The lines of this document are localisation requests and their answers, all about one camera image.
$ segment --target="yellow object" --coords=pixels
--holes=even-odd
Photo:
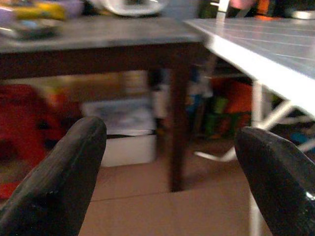
[[[99,14],[103,15],[103,16],[113,16],[114,14],[111,13],[110,11],[103,9],[101,11],[99,11]]]
[[[65,20],[66,12],[65,9],[58,3],[52,2],[36,2],[35,6],[42,9],[47,16],[44,18],[55,19],[55,20]]]
[[[18,20],[28,19],[55,19],[65,20],[66,12],[65,9],[57,4],[50,2],[35,2],[34,6],[8,6],[13,10]]]

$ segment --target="white metal table leg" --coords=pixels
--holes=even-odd
[[[306,143],[299,145],[298,148],[301,152],[306,152],[315,148],[315,139],[308,140]]]
[[[217,21],[223,22],[226,18],[228,5],[230,0],[220,0],[218,4]]]
[[[271,129],[275,126],[281,119],[287,116],[293,109],[293,105],[290,101],[282,102],[269,116],[262,120],[263,117],[263,103],[262,103],[262,89],[260,85],[257,86],[256,91],[253,88],[253,110],[252,110],[252,126],[262,129]],[[214,161],[227,162],[236,159],[235,148],[232,147],[225,155],[222,157],[214,156],[201,151],[194,152],[196,156],[204,157]]]
[[[264,87],[263,88],[263,102],[264,102],[264,117],[267,117],[272,112],[272,98],[273,94],[271,91]]]
[[[252,85],[252,126],[260,127],[263,120],[263,85],[254,81]],[[250,191],[250,236],[261,236],[263,217]]]

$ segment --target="orange object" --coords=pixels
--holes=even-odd
[[[275,15],[276,0],[259,0],[256,18],[263,21],[272,21],[278,19]]]
[[[237,81],[230,83],[225,91],[228,104],[224,113],[250,112],[252,110],[252,87]]]

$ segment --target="blue object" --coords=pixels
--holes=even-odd
[[[291,140],[296,141],[300,144],[306,143],[310,138],[307,137],[305,134],[302,133],[293,133],[291,134]],[[310,150],[312,153],[315,153],[315,148]]]

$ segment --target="purple object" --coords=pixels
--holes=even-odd
[[[9,7],[0,7],[0,25],[5,25],[15,20],[15,14]]]
[[[81,0],[51,0],[51,1],[41,1],[41,2],[51,2],[60,4],[66,11],[66,18],[76,18],[82,14],[83,11],[83,1]]]

